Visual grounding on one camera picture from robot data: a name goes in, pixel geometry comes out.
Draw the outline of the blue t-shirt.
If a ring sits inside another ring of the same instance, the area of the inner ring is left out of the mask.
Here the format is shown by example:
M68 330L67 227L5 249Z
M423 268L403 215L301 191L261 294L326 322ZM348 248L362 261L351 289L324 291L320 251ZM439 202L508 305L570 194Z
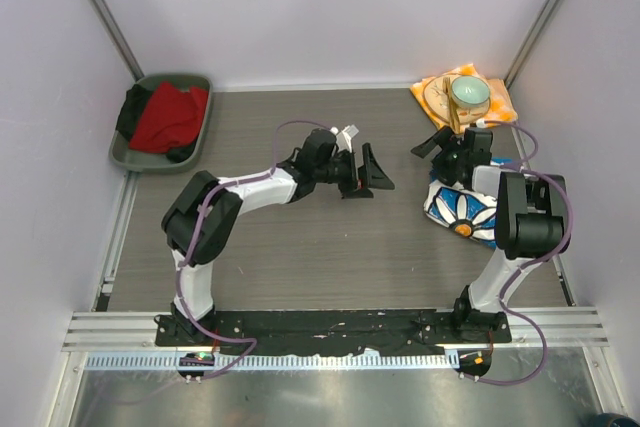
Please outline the blue t-shirt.
M490 161L490 166L511 170L520 170L522 162L520 160L513 160L508 158L492 158Z

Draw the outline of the white flower print t-shirt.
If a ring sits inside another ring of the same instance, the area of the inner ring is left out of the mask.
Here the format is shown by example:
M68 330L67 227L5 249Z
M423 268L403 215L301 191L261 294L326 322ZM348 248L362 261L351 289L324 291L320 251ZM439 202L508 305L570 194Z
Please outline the white flower print t-shirt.
M496 248L497 198L465 189L460 183L448 186L434 170L429 172L423 211L428 219L455 234Z

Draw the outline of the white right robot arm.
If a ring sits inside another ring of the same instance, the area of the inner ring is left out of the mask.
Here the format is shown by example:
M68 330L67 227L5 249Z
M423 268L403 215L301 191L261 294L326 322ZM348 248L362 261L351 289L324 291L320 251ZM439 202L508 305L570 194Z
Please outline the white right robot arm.
M492 131L479 124L462 134L445 126L411 150L431 160L426 216L493 250L442 319L464 342L505 335L510 296L532 269L563 252L571 237L564 178L497 163L492 144Z

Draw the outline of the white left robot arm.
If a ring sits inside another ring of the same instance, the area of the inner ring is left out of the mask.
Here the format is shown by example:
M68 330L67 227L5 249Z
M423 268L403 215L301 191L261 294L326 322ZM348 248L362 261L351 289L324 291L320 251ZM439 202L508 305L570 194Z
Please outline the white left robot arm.
M206 170L197 172L164 215L161 228L176 270L171 317L190 345L203 345L212 336L213 263L240 216L297 202L319 184L335 185L344 199L368 199L375 190L395 188L369 143L362 145L362 164L357 164L356 126L312 125L314 129L300 147L283 160L276 158L262 172L222 178Z

